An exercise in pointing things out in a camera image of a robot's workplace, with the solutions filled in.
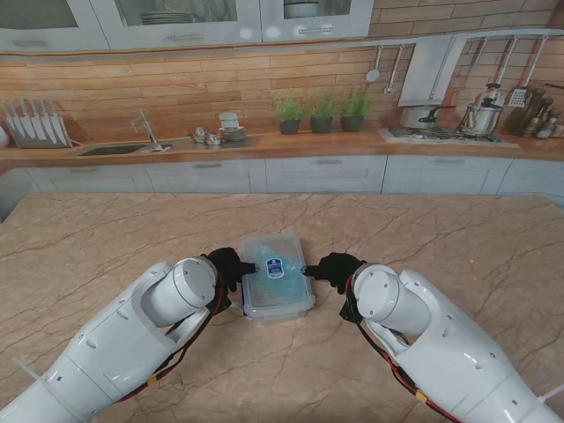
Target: white cabinet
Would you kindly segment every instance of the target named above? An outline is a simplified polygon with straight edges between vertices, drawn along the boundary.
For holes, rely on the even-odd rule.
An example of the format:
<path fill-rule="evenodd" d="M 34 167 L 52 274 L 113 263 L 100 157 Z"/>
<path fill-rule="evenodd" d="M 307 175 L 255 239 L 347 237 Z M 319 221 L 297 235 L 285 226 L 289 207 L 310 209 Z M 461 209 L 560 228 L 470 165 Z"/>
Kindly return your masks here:
<path fill-rule="evenodd" d="M 25 169 L 12 169 L 0 176 L 0 222 L 18 205 L 19 200 L 37 191 L 33 179 Z"/>
<path fill-rule="evenodd" d="M 266 160 L 268 192 L 382 191 L 386 156 Z"/>
<path fill-rule="evenodd" d="M 383 194 L 494 195 L 511 159 L 389 156 Z"/>
<path fill-rule="evenodd" d="M 264 160 L 145 165 L 155 192 L 265 192 Z"/>
<path fill-rule="evenodd" d="M 91 0 L 111 48 L 260 42 L 258 0 Z"/>
<path fill-rule="evenodd" d="M 152 192 L 143 165 L 28 168 L 40 191 Z"/>
<path fill-rule="evenodd" d="M 108 48 L 88 0 L 0 1 L 0 51 Z"/>
<path fill-rule="evenodd" d="M 366 37 L 374 3 L 373 0 L 260 2 L 263 41 Z"/>
<path fill-rule="evenodd" d="M 498 194 L 543 195 L 564 207 L 564 162 L 514 160 Z"/>

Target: glass cabinet door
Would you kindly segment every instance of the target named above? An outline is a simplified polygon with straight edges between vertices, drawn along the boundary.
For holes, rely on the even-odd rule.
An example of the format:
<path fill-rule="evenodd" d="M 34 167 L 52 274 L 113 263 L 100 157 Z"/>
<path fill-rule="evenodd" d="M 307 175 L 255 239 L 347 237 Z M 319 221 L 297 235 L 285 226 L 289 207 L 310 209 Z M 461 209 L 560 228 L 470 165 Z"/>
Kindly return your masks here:
<path fill-rule="evenodd" d="M 258 0 L 92 0 L 112 48 L 262 40 Z"/>
<path fill-rule="evenodd" d="M 0 0 L 0 50 L 107 49 L 88 0 Z"/>
<path fill-rule="evenodd" d="M 373 0 L 260 0 L 263 40 L 366 37 Z"/>

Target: wood panel wall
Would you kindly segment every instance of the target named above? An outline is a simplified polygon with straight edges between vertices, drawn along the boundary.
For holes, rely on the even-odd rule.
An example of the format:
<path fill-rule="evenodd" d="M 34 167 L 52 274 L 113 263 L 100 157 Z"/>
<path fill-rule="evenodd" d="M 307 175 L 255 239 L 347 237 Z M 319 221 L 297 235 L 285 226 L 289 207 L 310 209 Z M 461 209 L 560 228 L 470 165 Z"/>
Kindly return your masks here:
<path fill-rule="evenodd" d="M 416 36 L 482 28 L 547 26 L 560 19 L 556 0 L 376 0 L 372 37 Z M 549 41 L 535 72 L 535 81 L 564 78 L 564 41 Z M 448 101 L 462 108 L 484 83 L 494 78 L 507 40 L 490 41 L 478 66 L 470 63 L 478 43 L 466 46 L 451 81 Z M 519 41 L 504 89 L 513 88 L 535 48 L 534 40 Z M 82 142 L 145 139 L 130 121 L 143 108 L 159 137 L 183 137 L 196 126 L 219 127 L 218 114 L 234 111 L 249 132 L 274 130 L 272 98 L 292 89 L 315 96 L 320 90 L 347 95 L 365 86 L 373 101 L 367 126 L 397 124 L 397 100 L 412 46 L 400 58 L 397 91 L 383 94 L 396 48 L 382 52 L 381 75 L 366 85 L 374 67 L 375 48 L 293 51 L 230 56 L 203 56 L 111 62 L 7 63 L 0 57 L 0 100 L 20 97 L 54 99 L 63 111 L 71 135 Z M 454 122 L 458 115 L 451 115 Z"/>
<path fill-rule="evenodd" d="M 397 48 L 386 48 L 381 75 L 367 90 L 369 123 L 381 124 L 397 107 L 412 48 L 398 65 L 397 93 L 383 94 Z M 54 99 L 82 142 L 143 139 L 130 121 L 142 108 L 158 137 L 182 137 L 196 126 L 219 127 L 220 112 L 236 112 L 250 132 L 273 130 L 272 99 L 289 90 L 300 97 L 324 90 L 342 97 L 361 87 L 374 66 L 374 48 L 293 51 L 274 56 L 229 56 L 135 63 L 11 64 L 0 66 L 0 99 Z"/>
<path fill-rule="evenodd" d="M 375 0 L 370 35 L 398 37 L 560 26 L 560 0 Z"/>

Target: blue label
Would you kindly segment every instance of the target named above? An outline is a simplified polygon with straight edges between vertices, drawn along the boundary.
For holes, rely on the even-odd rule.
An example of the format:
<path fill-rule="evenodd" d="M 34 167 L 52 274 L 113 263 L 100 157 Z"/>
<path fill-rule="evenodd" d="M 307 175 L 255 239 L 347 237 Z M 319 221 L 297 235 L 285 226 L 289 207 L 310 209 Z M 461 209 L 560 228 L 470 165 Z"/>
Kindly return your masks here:
<path fill-rule="evenodd" d="M 270 279 L 278 279 L 284 276 L 282 268 L 282 260 L 279 258 L 271 258 L 266 261 L 266 272 Z"/>

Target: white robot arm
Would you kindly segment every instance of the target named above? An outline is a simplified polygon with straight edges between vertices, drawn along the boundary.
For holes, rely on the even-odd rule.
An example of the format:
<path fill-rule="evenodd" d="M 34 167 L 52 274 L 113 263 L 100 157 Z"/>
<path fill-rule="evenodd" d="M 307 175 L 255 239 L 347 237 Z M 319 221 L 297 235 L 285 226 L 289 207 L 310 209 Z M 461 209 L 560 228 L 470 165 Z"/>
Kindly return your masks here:
<path fill-rule="evenodd" d="M 154 381 L 153 372 L 211 318 L 206 305 L 216 280 L 203 257 L 155 264 L 80 329 L 47 373 L 0 411 L 0 421 L 89 422 Z M 167 334 L 159 329 L 171 325 Z"/>
<path fill-rule="evenodd" d="M 347 303 L 356 301 L 367 327 L 419 388 L 413 393 L 453 421 L 562 423 L 497 343 L 416 271 L 397 275 L 364 264 L 348 285 Z M 409 345 L 394 332 L 419 338 Z"/>

